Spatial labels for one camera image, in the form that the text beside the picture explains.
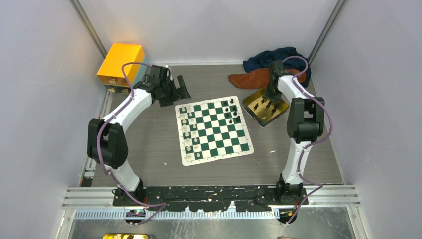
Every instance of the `white enclosure wall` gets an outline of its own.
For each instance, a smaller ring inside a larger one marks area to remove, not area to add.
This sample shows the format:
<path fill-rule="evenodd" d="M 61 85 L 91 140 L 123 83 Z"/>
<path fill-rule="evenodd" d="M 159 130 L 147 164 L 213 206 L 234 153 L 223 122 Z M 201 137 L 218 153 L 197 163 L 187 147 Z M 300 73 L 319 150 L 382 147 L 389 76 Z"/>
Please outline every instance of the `white enclosure wall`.
<path fill-rule="evenodd" d="M 312 65 L 374 238 L 422 235 L 422 1 L 348 1 Z"/>
<path fill-rule="evenodd" d="M 0 2 L 0 237 L 53 238 L 104 87 L 67 0 Z"/>
<path fill-rule="evenodd" d="M 206 63 L 285 46 L 309 56 L 337 0 L 80 2 L 107 51 L 136 43 L 153 63 Z"/>

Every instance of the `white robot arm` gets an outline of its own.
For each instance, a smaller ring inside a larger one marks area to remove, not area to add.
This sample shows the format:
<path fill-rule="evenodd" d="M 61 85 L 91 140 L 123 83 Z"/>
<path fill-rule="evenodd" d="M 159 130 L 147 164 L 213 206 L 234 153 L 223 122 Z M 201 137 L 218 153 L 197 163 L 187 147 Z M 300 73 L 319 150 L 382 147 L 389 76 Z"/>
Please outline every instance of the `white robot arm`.
<path fill-rule="evenodd" d="M 278 103 L 281 101 L 282 94 L 290 105 L 287 134 L 291 139 L 287 164 L 280 175 L 277 187 L 280 189 L 280 194 L 291 197 L 300 195 L 303 188 L 300 173 L 303 174 L 312 146 L 306 149 L 304 147 L 315 142 L 324 129 L 324 110 L 309 97 L 317 99 L 323 105 L 324 99 L 308 93 L 296 77 L 284 70 L 283 62 L 274 61 L 270 64 L 270 81 L 264 97 Z M 311 117 L 306 117 L 305 112 L 308 112 Z"/>
<path fill-rule="evenodd" d="M 125 133 L 133 121 L 156 100 L 163 107 L 181 99 L 191 98 L 183 77 L 177 78 L 180 87 L 176 89 L 167 66 L 152 66 L 150 73 L 133 87 L 133 95 L 129 95 L 113 112 L 102 119 L 92 119 L 88 125 L 88 157 L 100 163 L 97 135 L 103 124 L 108 122 L 100 137 L 101 155 L 106 172 L 111 172 L 120 185 L 124 185 L 128 192 L 139 199 L 144 197 L 143 182 L 127 161 L 128 147 Z"/>

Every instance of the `orange box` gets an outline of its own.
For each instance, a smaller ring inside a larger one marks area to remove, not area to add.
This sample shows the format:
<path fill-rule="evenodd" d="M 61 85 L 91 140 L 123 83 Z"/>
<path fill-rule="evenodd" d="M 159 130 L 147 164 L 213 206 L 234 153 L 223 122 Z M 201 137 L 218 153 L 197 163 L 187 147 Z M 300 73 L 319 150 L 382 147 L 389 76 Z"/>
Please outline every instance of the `orange box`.
<path fill-rule="evenodd" d="M 123 91 L 122 87 L 124 87 L 126 90 L 123 92 L 126 93 L 129 84 L 124 78 L 121 66 L 124 63 L 132 61 L 145 63 L 146 57 L 142 46 L 114 43 L 98 69 L 97 76 L 109 91 L 116 92 L 116 89 Z M 125 66 L 124 69 L 130 82 L 136 84 L 136 82 L 142 80 L 147 67 L 133 64 Z"/>

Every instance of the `brown towel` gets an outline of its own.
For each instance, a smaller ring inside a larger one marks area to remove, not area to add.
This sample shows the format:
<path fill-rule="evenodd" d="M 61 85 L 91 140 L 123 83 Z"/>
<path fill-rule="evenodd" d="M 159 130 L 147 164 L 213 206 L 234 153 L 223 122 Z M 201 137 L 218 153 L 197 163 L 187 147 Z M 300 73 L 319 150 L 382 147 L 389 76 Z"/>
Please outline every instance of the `brown towel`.
<path fill-rule="evenodd" d="M 299 73 L 300 71 L 296 69 L 287 69 L 294 74 Z M 245 74 L 233 74 L 228 76 L 228 80 L 236 87 L 242 89 L 258 89 L 268 85 L 270 79 L 270 70 L 269 68 L 259 68 L 254 71 Z M 306 80 L 306 73 L 301 74 L 298 77 L 299 82 L 304 82 Z"/>

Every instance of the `green and white chessboard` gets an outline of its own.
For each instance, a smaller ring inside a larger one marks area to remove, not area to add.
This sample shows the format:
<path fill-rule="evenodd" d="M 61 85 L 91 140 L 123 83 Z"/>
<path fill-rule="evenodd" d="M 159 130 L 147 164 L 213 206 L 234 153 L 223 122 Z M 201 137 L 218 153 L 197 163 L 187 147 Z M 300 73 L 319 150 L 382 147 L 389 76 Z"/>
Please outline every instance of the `green and white chessboard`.
<path fill-rule="evenodd" d="M 237 96 L 176 106 L 184 166 L 253 153 Z"/>

